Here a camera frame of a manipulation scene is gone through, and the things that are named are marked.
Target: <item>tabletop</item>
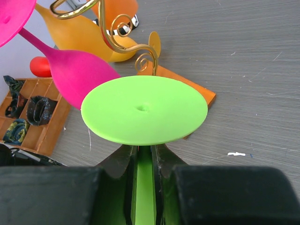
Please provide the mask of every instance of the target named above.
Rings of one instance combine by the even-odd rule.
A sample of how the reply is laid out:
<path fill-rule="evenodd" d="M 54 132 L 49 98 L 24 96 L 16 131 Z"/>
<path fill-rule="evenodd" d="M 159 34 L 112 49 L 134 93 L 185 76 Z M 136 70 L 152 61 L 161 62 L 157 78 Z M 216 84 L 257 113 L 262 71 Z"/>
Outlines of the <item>tabletop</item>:
<path fill-rule="evenodd" d="M 217 94 L 204 124 L 168 147 L 193 165 L 278 168 L 300 196 L 299 1 L 138 3 L 140 25 L 130 37 L 147 43 L 156 30 L 159 64 Z M 122 76 L 135 75 L 135 59 L 112 65 Z M 89 131 L 72 109 L 52 158 L 94 166 L 119 146 Z"/>

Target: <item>white wall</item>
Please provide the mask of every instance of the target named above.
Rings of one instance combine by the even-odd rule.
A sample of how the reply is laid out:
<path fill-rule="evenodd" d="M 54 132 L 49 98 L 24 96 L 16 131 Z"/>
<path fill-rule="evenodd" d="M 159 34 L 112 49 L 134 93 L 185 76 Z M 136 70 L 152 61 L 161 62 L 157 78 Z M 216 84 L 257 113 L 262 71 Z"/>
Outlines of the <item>white wall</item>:
<path fill-rule="evenodd" d="M 37 0 L 37 2 L 49 8 L 54 0 Z M 71 10 L 66 3 L 63 3 L 59 9 L 66 11 Z M 33 11 L 25 25 L 25 29 L 37 36 L 47 45 L 54 46 L 47 27 L 37 11 Z M 35 77 L 29 69 L 29 64 L 36 56 L 43 56 L 43 54 L 20 35 L 16 35 L 10 42 L 0 48 L 0 102 L 2 102 L 8 92 L 8 86 L 5 84 L 3 76 L 9 75 L 13 78 Z"/>

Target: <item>green stem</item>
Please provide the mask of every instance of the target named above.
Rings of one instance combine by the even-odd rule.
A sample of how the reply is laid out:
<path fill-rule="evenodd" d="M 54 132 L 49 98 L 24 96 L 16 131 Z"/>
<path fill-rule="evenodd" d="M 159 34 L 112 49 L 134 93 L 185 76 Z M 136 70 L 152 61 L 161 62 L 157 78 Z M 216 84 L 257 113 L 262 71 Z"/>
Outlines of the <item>green stem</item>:
<path fill-rule="evenodd" d="M 154 225 L 153 169 L 150 146 L 140 146 L 137 163 L 135 225 Z"/>

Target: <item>black and white object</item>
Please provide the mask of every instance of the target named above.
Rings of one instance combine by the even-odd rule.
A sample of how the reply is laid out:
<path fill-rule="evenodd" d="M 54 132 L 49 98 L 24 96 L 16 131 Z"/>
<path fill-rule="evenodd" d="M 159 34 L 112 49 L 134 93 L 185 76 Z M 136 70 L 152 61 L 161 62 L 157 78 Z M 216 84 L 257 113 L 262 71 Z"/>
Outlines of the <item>black and white object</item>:
<path fill-rule="evenodd" d="M 94 24 L 96 24 L 96 25 L 99 26 L 99 20 L 98 19 L 94 20 L 93 22 L 94 22 Z M 136 15 L 131 19 L 131 22 L 132 22 L 132 25 L 133 25 L 132 26 L 133 27 L 132 30 L 134 30 L 139 25 L 139 21 L 138 21 Z M 127 34 L 129 32 L 129 29 L 130 29 L 129 27 L 123 26 L 122 28 L 120 28 L 120 34 L 122 34 L 122 35 Z M 110 30 L 106 30 L 106 32 L 107 32 L 108 35 L 111 34 Z M 113 35 L 118 35 L 117 30 L 113 30 Z"/>

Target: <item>wooden base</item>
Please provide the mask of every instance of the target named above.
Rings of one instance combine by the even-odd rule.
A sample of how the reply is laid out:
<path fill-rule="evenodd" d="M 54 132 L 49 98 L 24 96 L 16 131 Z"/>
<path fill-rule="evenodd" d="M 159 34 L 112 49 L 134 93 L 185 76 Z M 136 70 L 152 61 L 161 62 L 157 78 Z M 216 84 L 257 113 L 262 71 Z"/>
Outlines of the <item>wooden base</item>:
<path fill-rule="evenodd" d="M 138 72 L 137 75 L 150 75 L 152 74 L 152 62 L 149 61 L 149 64 L 147 66 L 147 68 L 142 71 L 142 72 Z M 167 77 L 167 78 L 171 78 L 177 81 L 181 81 L 184 82 L 185 84 L 193 87 L 194 89 L 196 89 L 200 94 L 202 94 L 202 96 L 205 98 L 208 108 L 210 108 L 212 106 L 212 104 L 214 103 L 214 101 L 216 100 L 216 94 L 214 92 L 212 92 L 211 90 L 208 90 L 186 78 L 184 78 L 183 76 L 180 76 L 164 67 L 158 66 L 157 69 L 157 76 L 163 76 L 163 77 Z"/>
<path fill-rule="evenodd" d="M 31 125 L 21 146 L 15 146 L 25 151 L 31 151 L 40 155 L 49 156 L 52 154 L 54 146 L 60 135 L 60 131 L 62 130 L 65 120 L 71 109 L 71 105 L 58 92 L 52 81 L 52 78 L 18 80 L 25 81 L 20 91 L 25 98 L 30 99 L 30 97 L 40 95 L 57 101 L 57 105 L 49 123 L 42 126 Z M 0 106 L 0 143 L 3 142 L 2 138 L 8 127 L 15 120 L 7 118 L 4 115 L 5 109 L 9 106 L 11 101 L 12 97 L 10 92 L 8 92 Z M 21 113 L 21 119 L 27 119 L 26 111 L 28 108 L 28 103 L 29 101 L 27 101 Z"/>

